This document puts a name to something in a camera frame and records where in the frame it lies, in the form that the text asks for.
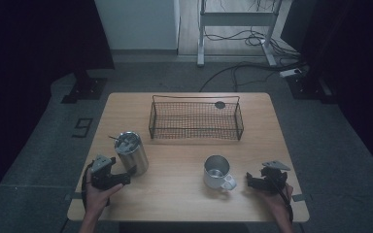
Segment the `gray floor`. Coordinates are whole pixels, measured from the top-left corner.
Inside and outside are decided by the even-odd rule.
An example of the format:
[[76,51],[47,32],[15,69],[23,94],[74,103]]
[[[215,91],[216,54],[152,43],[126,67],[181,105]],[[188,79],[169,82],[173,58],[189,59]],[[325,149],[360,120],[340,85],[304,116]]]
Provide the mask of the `gray floor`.
[[[108,78],[101,98],[77,104],[60,103],[74,77],[55,82],[39,125],[0,183],[0,232],[78,231],[80,223],[67,220],[67,211],[110,93],[198,91],[237,61],[208,59],[198,68],[195,58],[187,56],[116,57],[116,71],[90,72],[93,78]],[[239,83],[262,81],[270,74],[250,68],[237,73]],[[232,91],[230,73],[212,80],[204,91]],[[338,106],[293,99],[278,73],[239,91],[271,96],[311,216],[294,224],[296,232],[373,232],[373,157]],[[85,117],[93,118],[87,137],[73,138],[83,133],[75,126]],[[278,232],[274,223],[245,224],[252,233]],[[100,222],[98,232],[118,232],[118,227],[117,222]]]

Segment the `metal mug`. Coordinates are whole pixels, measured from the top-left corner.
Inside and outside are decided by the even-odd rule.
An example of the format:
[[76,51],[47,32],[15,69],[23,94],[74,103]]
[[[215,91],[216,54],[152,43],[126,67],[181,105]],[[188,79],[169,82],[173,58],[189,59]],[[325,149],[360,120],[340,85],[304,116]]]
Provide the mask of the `metal mug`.
[[140,176],[147,171],[149,162],[138,134],[121,133],[115,139],[115,151],[131,176]]
[[220,155],[211,155],[204,164],[204,182],[210,188],[232,190],[237,182],[229,175],[229,162]]

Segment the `black curtain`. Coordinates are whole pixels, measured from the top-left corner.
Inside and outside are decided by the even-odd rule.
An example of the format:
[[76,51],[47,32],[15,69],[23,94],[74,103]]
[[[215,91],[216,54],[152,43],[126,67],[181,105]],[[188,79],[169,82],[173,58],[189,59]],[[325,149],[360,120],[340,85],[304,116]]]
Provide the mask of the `black curtain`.
[[310,65],[304,88],[322,78],[373,155],[373,1],[294,0],[283,39]]
[[114,69],[93,0],[0,0],[0,181],[69,73]]
[[373,154],[373,1],[356,0],[328,50],[327,80],[344,115]]

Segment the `metal wire basket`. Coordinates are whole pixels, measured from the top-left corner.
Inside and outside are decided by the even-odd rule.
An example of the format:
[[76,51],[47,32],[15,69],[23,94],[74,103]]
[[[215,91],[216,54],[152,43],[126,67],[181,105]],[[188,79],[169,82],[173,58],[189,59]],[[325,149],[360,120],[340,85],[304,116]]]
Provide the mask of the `metal wire basket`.
[[154,95],[149,128],[152,139],[240,140],[244,132],[244,123],[239,96]]

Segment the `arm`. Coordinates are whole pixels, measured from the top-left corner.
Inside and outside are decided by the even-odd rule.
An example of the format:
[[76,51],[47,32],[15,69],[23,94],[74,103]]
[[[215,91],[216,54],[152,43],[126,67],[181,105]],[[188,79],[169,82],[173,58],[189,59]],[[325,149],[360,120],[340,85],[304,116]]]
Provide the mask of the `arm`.
[[92,233],[95,231],[96,223],[104,211],[108,198],[123,187],[120,183],[108,190],[102,191],[93,187],[90,179],[90,172],[86,172],[86,212],[80,233]]
[[[292,195],[293,187],[289,184],[283,190],[283,193],[289,197]],[[289,213],[283,198],[279,194],[271,194],[266,191],[255,190],[259,196],[268,206],[269,211],[275,218],[275,221],[282,233],[293,233],[292,224],[289,221]]]

